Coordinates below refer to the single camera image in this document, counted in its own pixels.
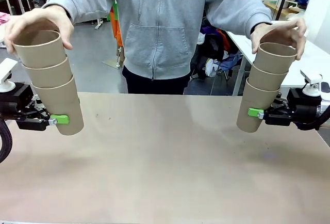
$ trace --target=person's right hand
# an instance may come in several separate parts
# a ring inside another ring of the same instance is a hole
[[[15,52],[13,41],[24,31],[58,30],[63,46],[71,50],[70,36],[74,30],[67,12],[61,6],[34,9],[20,16],[11,16],[5,26],[5,45],[10,54]]]

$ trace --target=hand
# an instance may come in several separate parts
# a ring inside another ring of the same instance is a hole
[[[20,16],[11,16],[5,26],[5,45],[10,54],[15,52],[13,41],[22,32],[36,30],[58,30],[63,46],[71,50],[70,36],[74,30],[66,11],[57,5],[45,9],[33,9]]]
[[[305,50],[306,38],[304,34],[306,29],[304,19],[279,22],[272,25],[259,24],[251,34],[252,53],[257,53],[259,45],[263,42],[276,42],[296,48],[296,60],[300,60]]]

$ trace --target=paper cup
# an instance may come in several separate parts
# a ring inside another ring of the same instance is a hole
[[[297,56],[296,50],[279,43],[265,42],[258,48],[255,67],[268,72],[283,74],[289,71]]]
[[[83,129],[84,121],[74,77],[59,87],[40,88],[32,86],[50,114],[69,116],[69,124],[56,125],[61,134],[74,135]]]
[[[260,90],[275,91],[281,87],[281,84],[287,74],[288,72],[282,74],[267,73],[252,64],[249,75],[249,83]]]
[[[257,117],[248,116],[249,108],[268,109],[276,98],[279,89],[276,91],[264,91],[253,87],[249,83],[249,78],[246,80],[243,98],[238,113],[236,125],[239,129],[253,133],[256,132],[262,122]]]
[[[28,68],[48,68],[66,58],[60,33],[52,30],[22,33],[13,42],[22,63]]]
[[[32,84],[41,88],[52,88],[66,84],[72,78],[68,58],[58,65],[48,68],[28,68],[23,65]]]

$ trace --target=black pants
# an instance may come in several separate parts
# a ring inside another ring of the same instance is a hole
[[[183,95],[188,86],[189,75],[174,79],[151,80],[138,76],[123,68],[123,76],[126,78],[128,93],[133,94],[165,94]]]

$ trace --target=zip-up hoodie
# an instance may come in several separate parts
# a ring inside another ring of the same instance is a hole
[[[261,0],[117,0],[125,66],[134,74],[170,79],[187,75],[203,11],[220,29],[250,37],[258,23],[270,23]],[[72,22],[108,14],[112,0],[47,0],[70,14]]]

